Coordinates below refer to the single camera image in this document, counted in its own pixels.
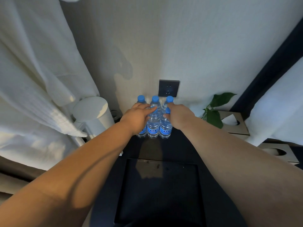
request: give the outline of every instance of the electrical outlet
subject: electrical outlet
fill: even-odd
[[[172,96],[177,97],[179,90],[179,80],[159,80],[159,93],[158,96]]]

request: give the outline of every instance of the plastic bottle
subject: plastic bottle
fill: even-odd
[[[149,114],[149,120],[147,121],[147,134],[150,138],[157,138],[159,135],[160,127],[160,114],[158,109]]]
[[[161,115],[163,115],[165,113],[165,110],[167,108],[167,105],[169,103],[172,103],[174,101],[174,98],[172,96],[168,96],[166,97],[166,101],[164,102],[164,104],[162,105],[162,110],[161,110]]]
[[[170,109],[167,107],[165,109],[165,114],[170,114]],[[172,133],[172,124],[169,122],[169,120],[163,115],[161,116],[160,120],[160,137],[163,139],[168,139]]]
[[[159,97],[158,96],[153,96],[151,99],[151,107],[157,107],[158,112],[161,113],[161,103],[159,102]]]
[[[143,95],[139,95],[137,103],[146,103],[145,97]],[[144,127],[144,129],[139,134],[137,134],[137,137],[144,138],[144,137],[146,137],[146,135],[147,135],[147,125]]]

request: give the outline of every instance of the bottle label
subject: bottle label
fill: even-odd
[[[157,129],[150,129],[149,127],[147,128],[147,131],[152,134],[152,135],[155,135],[159,132],[159,128]]]
[[[144,129],[139,134],[144,134],[146,132],[147,126],[144,127]]]
[[[160,127],[160,132],[163,135],[169,135],[172,132],[172,128],[169,130],[163,130],[162,127]]]

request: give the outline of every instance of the person's left arm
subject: person's left arm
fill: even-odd
[[[81,226],[120,152],[155,110],[149,106],[136,103],[120,122],[4,202],[1,226]]]

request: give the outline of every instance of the hand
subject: hand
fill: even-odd
[[[127,123],[133,135],[140,133],[149,119],[148,114],[157,109],[157,107],[148,107],[150,107],[150,104],[135,103],[134,106],[128,109],[122,116],[120,122]]]
[[[182,130],[182,128],[187,124],[188,120],[192,117],[195,117],[195,114],[183,104],[168,104],[169,109],[171,110],[170,114],[164,114],[163,116],[167,118],[172,126],[176,129]]]

